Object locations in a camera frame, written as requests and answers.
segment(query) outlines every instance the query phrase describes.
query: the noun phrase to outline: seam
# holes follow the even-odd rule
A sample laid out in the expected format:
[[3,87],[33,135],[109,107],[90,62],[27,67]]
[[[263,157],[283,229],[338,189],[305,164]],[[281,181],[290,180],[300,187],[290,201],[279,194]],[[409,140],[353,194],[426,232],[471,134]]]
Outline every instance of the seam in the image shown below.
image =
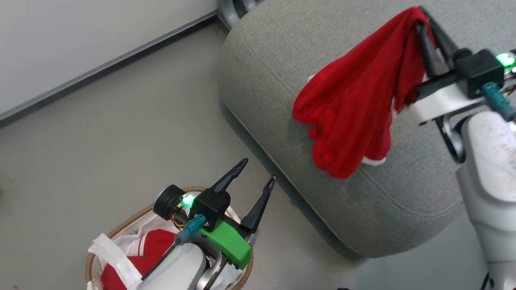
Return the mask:
[[[270,76],[272,76],[274,81],[278,85],[283,87],[283,89],[289,94],[289,97],[294,100],[297,95],[294,93],[292,88],[290,88],[286,83],[284,83],[283,81],[281,81],[278,78],[278,76],[274,73],[274,71],[265,63],[265,61],[258,55],[258,53],[250,45],[249,40],[247,39],[247,35],[246,35],[246,28],[247,28],[247,24],[249,23],[250,19],[251,19],[251,15],[250,15],[250,17],[247,18],[245,24],[241,28],[241,34],[242,34],[242,38],[244,40],[245,46],[251,52],[251,54],[254,56],[254,58],[257,59],[258,62],[267,70],[268,74]],[[439,218],[442,215],[445,215],[446,211],[452,209],[453,207],[458,206],[462,202],[462,199],[459,198],[452,205],[450,205],[449,207],[447,207],[439,212],[431,213],[431,214],[418,213],[418,212],[413,211],[413,210],[407,208],[406,206],[402,205],[400,202],[398,202],[365,169],[363,169],[362,167],[359,167],[359,169],[357,171],[360,172],[364,176],[364,178],[376,190],[376,192],[378,194],[380,194],[380,196],[382,196],[393,208],[397,209],[398,211],[400,211],[402,213],[412,214],[412,215],[415,215],[418,217],[424,217],[425,220]]]
[[393,196],[391,196],[375,179],[374,177],[372,177],[369,172],[367,172],[367,170],[365,170],[364,168],[360,167],[359,170],[360,172],[362,172],[363,174],[366,174],[368,179],[370,179],[372,182],[374,182],[376,184],[377,187],[379,187],[381,189],[381,191],[387,195],[394,203],[396,203],[399,207],[403,208],[404,210],[408,211],[408,212],[411,212],[415,215],[418,215],[418,216],[435,216],[435,215],[439,215],[441,213],[444,213],[445,211],[451,209],[452,207],[455,207],[457,206],[459,203],[462,202],[462,198],[459,198],[458,200],[456,200],[455,202],[453,202],[449,207],[439,211],[439,212],[436,212],[436,213],[431,213],[431,214],[423,214],[423,213],[418,213],[416,211],[413,211],[409,208],[407,208],[406,206],[402,205],[400,202],[398,202]]
[[442,216],[444,216],[445,214],[442,214],[442,215],[435,215],[435,214],[432,214],[432,215],[425,215],[425,216],[422,216],[422,215],[419,215],[419,214],[415,214],[413,211],[408,211],[406,208],[399,208],[399,204],[394,204],[392,200],[390,200],[389,198],[387,198],[383,193],[384,191],[381,191],[373,182],[370,178],[368,178],[361,170],[358,170],[357,171],[358,173],[360,173],[364,179],[369,183],[369,185],[374,188],[374,190],[376,190],[376,192],[386,200],[387,203],[389,203],[394,209],[396,209],[397,211],[401,212],[401,213],[404,213],[406,215],[410,215],[410,216],[415,216],[421,220],[433,220],[433,219],[438,219],[438,218],[441,218]]
[[246,28],[247,28],[247,24],[249,23],[250,19],[251,19],[251,17],[248,17],[245,25],[241,29],[242,38],[244,39],[244,43],[247,46],[247,49],[249,49],[249,51],[258,60],[258,62],[263,67],[265,67],[265,69],[268,71],[268,73],[273,76],[276,83],[278,83],[280,86],[283,86],[283,88],[290,94],[289,97],[294,100],[297,97],[297,94],[294,93],[294,90],[291,89],[286,83],[284,83],[282,80],[280,80],[278,78],[278,76],[275,74],[275,72],[265,63],[265,61],[258,55],[258,53],[252,48],[251,44],[249,43],[249,40],[247,39],[247,36],[246,36]]
[[[308,201],[308,198],[306,198],[306,195],[303,193],[303,191],[294,183],[294,181],[288,176],[288,174],[285,172],[285,170],[283,170],[283,168],[278,164],[278,162],[276,162],[276,160],[272,157],[272,155],[270,155],[270,153],[265,149],[265,147],[263,147],[262,143],[256,138],[256,136],[249,130],[249,128],[242,122],[241,118],[235,113],[235,111],[233,111],[229,106],[228,104],[224,101],[224,104],[225,106],[229,109],[229,111],[235,116],[236,120],[240,123],[240,125],[242,125],[242,127],[244,127],[244,129],[249,133],[249,135],[251,135],[251,137],[253,138],[253,140],[258,144],[258,146],[260,147],[261,150],[263,150],[263,152],[265,152],[265,154],[270,158],[270,160],[272,161],[272,163],[274,163],[274,165],[276,165],[278,167],[278,169],[281,171],[281,173],[283,174],[283,176],[285,176],[285,178],[288,180],[288,182],[290,182],[290,184],[293,185],[293,187],[295,188],[295,190],[301,195],[301,197],[307,202],[308,206],[315,212],[315,214],[321,219],[321,221],[328,227],[328,229],[330,229],[330,231],[335,235],[335,237],[337,237],[338,240],[340,240],[343,244],[345,244],[343,242],[343,238],[341,238],[341,236],[339,236],[337,234],[337,231],[333,229],[332,226],[330,226],[328,224],[328,222],[326,221],[326,219],[323,217],[323,215],[316,209],[314,208],[314,206],[310,203],[310,201]],[[351,249],[352,251],[356,252],[356,253],[360,253],[359,251],[355,250],[353,247],[350,247],[348,246],[347,244],[345,244],[346,247],[348,247],[349,249]]]
[[424,220],[421,220],[421,221],[419,222],[419,224],[417,225],[417,228],[414,230],[414,232],[412,233],[412,235],[410,236],[410,238],[408,238],[405,242],[403,242],[403,244],[401,244],[401,245],[399,246],[398,251],[399,251],[399,250],[402,250],[402,249],[405,247],[405,245],[406,245],[406,244],[408,244],[408,243],[409,243],[409,242],[410,242],[410,241],[411,241],[411,240],[416,236],[416,234],[417,234],[417,232],[419,231],[419,229],[420,229],[421,225],[423,224],[423,221],[424,221]]

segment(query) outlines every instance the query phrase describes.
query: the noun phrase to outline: red garment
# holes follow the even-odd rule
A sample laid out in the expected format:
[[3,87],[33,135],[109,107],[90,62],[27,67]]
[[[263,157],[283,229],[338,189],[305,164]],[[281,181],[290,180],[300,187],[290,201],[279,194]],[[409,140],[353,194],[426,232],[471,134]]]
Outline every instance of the red garment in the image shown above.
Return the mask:
[[[174,242],[175,234],[162,229],[149,231],[138,242],[138,256],[128,256],[129,261],[143,276],[158,262]],[[118,273],[111,265],[106,265],[101,281],[104,290],[127,290]]]
[[409,8],[392,18],[345,56],[318,72],[299,93],[294,119],[315,127],[315,166],[348,178],[365,156],[382,160],[391,148],[392,104],[401,111],[416,101],[413,87],[425,74],[414,29],[428,25]]

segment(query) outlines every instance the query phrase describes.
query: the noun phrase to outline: blue connector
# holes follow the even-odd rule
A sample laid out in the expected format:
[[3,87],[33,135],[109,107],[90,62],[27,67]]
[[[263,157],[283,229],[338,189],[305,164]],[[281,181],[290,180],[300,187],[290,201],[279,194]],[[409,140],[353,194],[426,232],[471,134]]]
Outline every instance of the blue connector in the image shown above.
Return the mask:
[[182,231],[175,235],[174,243],[177,243],[180,246],[189,242],[192,236],[200,231],[205,223],[206,217],[201,214],[197,214],[193,220],[185,225]]
[[500,87],[495,82],[484,84],[481,91],[489,108],[502,115],[506,121],[511,121],[516,116],[516,109],[511,106],[511,101],[500,93]]

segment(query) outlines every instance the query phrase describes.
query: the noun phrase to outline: gray ottoman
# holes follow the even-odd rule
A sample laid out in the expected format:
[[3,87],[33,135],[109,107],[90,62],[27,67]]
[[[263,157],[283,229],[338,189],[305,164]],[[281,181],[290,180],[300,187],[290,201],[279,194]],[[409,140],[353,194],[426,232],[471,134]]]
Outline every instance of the gray ottoman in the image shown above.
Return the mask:
[[417,247],[455,219],[457,165],[433,123],[419,127],[401,114],[385,164],[333,179],[315,168],[308,128],[292,119],[292,106],[308,76],[419,4],[461,46],[516,47],[512,0],[265,0],[224,44],[220,97],[342,243],[368,257]]

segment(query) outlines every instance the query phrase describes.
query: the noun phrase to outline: gray floor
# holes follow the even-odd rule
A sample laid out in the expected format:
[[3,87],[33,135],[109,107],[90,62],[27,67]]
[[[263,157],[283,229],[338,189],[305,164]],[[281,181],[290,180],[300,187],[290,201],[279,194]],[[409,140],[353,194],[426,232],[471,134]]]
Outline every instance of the gray floor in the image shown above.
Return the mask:
[[[221,105],[219,23],[0,128],[0,289],[85,289],[87,248],[167,185],[229,188],[246,213],[277,169]],[[478,289],[486,267],[463,214],[412,251],[376,260],[339,246],[280,178],[245,290]]]

